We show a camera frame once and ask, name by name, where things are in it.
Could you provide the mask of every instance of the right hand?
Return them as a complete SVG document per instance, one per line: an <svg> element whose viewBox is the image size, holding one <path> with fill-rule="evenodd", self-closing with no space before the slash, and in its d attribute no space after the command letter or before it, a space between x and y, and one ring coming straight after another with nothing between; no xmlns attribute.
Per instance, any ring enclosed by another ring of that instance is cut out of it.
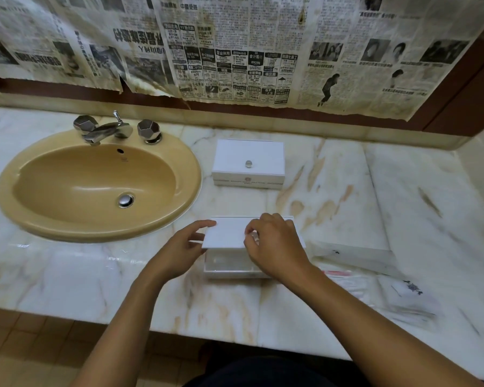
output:
<svg viewBox="0 0 484 387"><path fill-rule="evenodd" d="M258 233L259 245L251 236L253 231ZM285 221L278 213L264 213L251 220L245 228L244 245L264 273L284 284L312 267L293 221Z"/></svg>

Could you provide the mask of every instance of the beige sink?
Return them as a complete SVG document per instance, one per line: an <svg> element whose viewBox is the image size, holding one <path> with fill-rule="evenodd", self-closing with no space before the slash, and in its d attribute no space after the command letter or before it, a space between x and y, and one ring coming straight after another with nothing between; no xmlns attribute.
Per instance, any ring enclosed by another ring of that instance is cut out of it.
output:
<svg viewBox="0 0 484 387"><path fill-rule="evenodd" d="M90 146L69 130L34 143L6 166L0 208L26 231L50 239L118 240L177 218L200 185L199 162L172 135L156 145L132 135Z"/></svg>

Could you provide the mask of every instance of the faucet handle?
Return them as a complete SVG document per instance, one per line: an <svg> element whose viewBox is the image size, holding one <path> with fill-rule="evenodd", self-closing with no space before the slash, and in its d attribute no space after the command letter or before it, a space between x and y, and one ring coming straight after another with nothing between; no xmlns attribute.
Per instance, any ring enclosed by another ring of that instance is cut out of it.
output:
<svg viewBox="0 0 484 387"><path fill-rule="evenodd" d="M93 116L78 116L74 121L74 128L76 128L82 135L87 135L94 131L98 126L98 122Z"/></svg>
<svg viewBox="0 0 484 387"><path fill-rule="evenodd" d="M142 120L138 122L138 135L148 144L157 144L163 138L159 125L151 120Z"/></svg>

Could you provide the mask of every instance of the white box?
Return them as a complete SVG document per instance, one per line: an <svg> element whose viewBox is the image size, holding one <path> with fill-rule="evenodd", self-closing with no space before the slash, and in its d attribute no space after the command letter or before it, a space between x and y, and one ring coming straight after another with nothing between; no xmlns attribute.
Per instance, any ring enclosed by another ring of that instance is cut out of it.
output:
<svg viewBox="0 0 484 387"><path fill-rule="evenodd" d="M212 168L216 186L281 189L285 181L283 142L218 140Z"/></svg>
<svg viewBox="0 0 484 387"><path fill-rule="evenodd" d="M204 236L204 274L207 278L269 278L249 258L244 246L244 230L252 219L258 217L212 217L215 227L208 228ZM299 236L301 245L305 243Z"/></svg>

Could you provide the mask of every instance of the faucet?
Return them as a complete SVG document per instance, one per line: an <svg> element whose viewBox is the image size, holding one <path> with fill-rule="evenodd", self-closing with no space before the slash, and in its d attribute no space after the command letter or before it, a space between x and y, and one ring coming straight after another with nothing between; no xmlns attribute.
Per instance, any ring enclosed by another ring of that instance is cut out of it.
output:
<svg viewBox="0 0 484 387"><path fill-rule="evenodd" d="M133 132L131 125L121 120L116 110L113 111L113 115L116 122L106 123L102 126L97 126L98 123L92 116L78 116L74 121L74 128L80 131L84 142L91 146L100 145L104 138L112 135L117 138L129 137Z"/></svg>

